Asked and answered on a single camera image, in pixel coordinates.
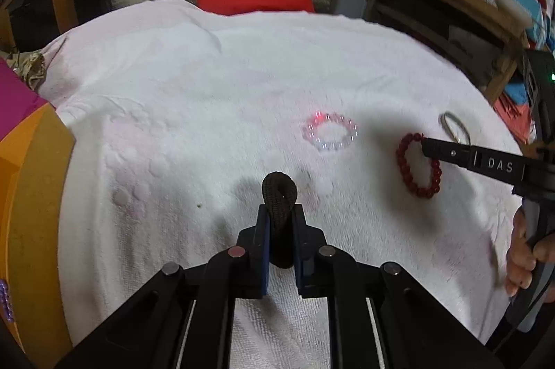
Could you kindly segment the person right hand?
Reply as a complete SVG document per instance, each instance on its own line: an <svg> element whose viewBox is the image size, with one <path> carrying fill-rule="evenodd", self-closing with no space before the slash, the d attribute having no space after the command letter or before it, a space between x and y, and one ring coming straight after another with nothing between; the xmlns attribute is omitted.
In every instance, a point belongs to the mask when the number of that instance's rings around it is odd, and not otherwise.
<svg viewBox="0 0 555 369"><path fill-rule="evenodd" d="M532 271L541 263L553 263L555 258L554 235L550 235L533 249L527 244L527 222L522 207L514 214L513 232L509 250L506 253L506 276L504 287L509 297L519 290L528 289L532 282Z"/></svg>

